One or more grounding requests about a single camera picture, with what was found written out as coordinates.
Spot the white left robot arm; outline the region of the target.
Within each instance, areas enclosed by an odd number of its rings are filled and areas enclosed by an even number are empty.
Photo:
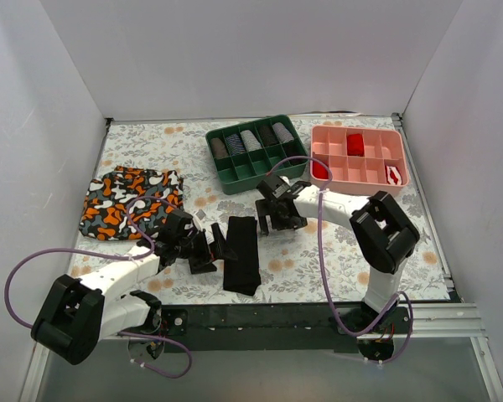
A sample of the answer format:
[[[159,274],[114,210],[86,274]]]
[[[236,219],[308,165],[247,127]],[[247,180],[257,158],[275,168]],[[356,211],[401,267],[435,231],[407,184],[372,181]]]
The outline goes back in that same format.
[[[123,260],[78,278],[62,275],[51,286],[31,329],[37,343],[77,365],[100,340],[122,331],[159,336],[167,323],[163,304],[136,285],[177,259],[194,274],[215,271],[215,261],[236,261],[218,224],[197,227],[195,216],[173,210],[160,231],[137,242]]]

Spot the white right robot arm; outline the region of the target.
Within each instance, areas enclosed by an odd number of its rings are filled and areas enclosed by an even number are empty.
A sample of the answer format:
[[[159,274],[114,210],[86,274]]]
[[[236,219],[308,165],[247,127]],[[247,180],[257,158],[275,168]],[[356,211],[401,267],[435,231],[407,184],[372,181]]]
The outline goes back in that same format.
[[[363,299],[367,306],[362,312],[363,324],[376,333],[391,326],[393,314],[388,304],[397,293],[407,259],[420,240],[416,226],[397,201],[384,191],[370,197],[346,195],[304,181],[289,184],[275,174],[266,176],[257,190],[262,196],[256,201],[256,208],[264,235],[270,229],[301,229],[308,218],[353,231],[371,268]]]

